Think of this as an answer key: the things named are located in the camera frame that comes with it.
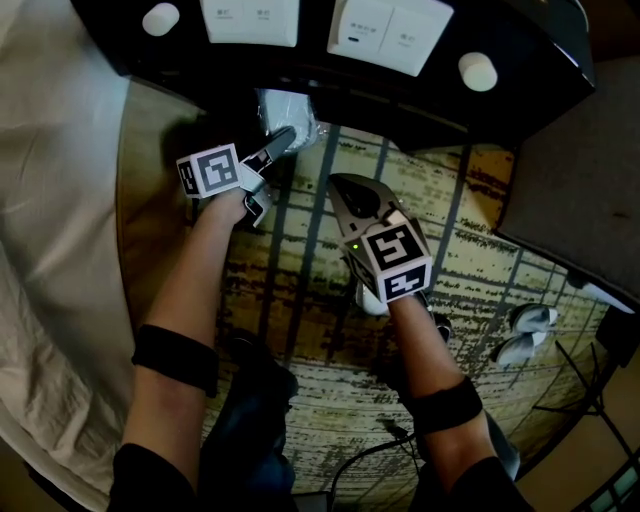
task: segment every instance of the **dark gray fabric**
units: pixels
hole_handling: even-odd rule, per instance
[[[520,469],[520,452],[518,452],[518,449],[507,439],[507,436],[491,414],[488,412],[485,414],[487,415],[489,436],[491,437],[493,449],[496,451],[496,455],[500,459],[500,462],[502,462],[502,466],[509,475],[509,478],[515,480],[518,475],[518,470]]]
[[[640,302],[640,57],[596,66],[597,91],[527,140],[500,234]]]

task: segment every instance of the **forearm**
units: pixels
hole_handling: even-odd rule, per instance
[[[435,323],[415,297],[389,304],[396,341],[414,398],[451,389],[464,380]]]
[[[424,306],[407,297],[392,302],[389,309],[411,396],[429,396],[460,384],[465,376]],[[495,456],[484,413],[463,425],[427,434],[424,440],[447,491],[472,465]]]
[[[158,294],[146,323],[214,346],[222,269],[233,224],[207,209]]]
[[[214,202],[203,212],[146,320],[212,348],[222,270],[235,223],[226,214],[225,204]],[[134,399],[123,443],[157,453],[180,470],[195,489],[204,410],[202,389],[136,366]]]

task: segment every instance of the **black cable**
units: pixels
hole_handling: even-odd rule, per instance
[[[400,448],[402,448],[402,451],[404,453],[406,453],[409,457],[411,457],[411,453],[409,453],[409,450],[407,450],[404,446],[400,445]]]
[[[366,457],[367,455],[371,455],[372,453],[376,453],[376,452],[381,452],[382,450],[387,450],[389,448],[393,448],[394,446],[400,446],[404,443],[410,442],[415,437],[416,435],[415,433],[413,433],[407,437],[403,437],[402,439],[396,439],[395,441],[389,441],[388,443],[379,444],[378,446],[374,446],[373,448],[369,448],[367,450],[364,450],[363,452],[358,453],[357,455],[354,455],[347,462],[345,462],[336,473],[336,476],[333,477],[333,483],[331,484],[331,508],[333,509],[333,504],[336,501],[338,479],[340,478],[340,475],[342,475],[342,473],[344,473],[349,466],[353,465],[355,462],[359,461],[363,457]]]
[[[418,462],[416,460],[416,452],[413,449],[413,443],[409,440],[409,446],[411,446],[411,458],[413,459],[413,466],[416,468],[416,476],[420,478],[420,468],[418,467]]]

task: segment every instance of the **white bedsheet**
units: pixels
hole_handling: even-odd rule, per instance
[[[92,510],[132,382],[115,222],[127,87],[68,0],[2,0],[0,435]]]

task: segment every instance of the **light switch panel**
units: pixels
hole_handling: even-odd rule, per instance
[[[340,18],[338,43],[377,52],[392,12],[393,7],[377,0],[348,0]]]
[[[212,43],[295,46],[300,0],[200,0]]]
[[[438,0],[336,0],[327,51],[418,76],[452,15]]]

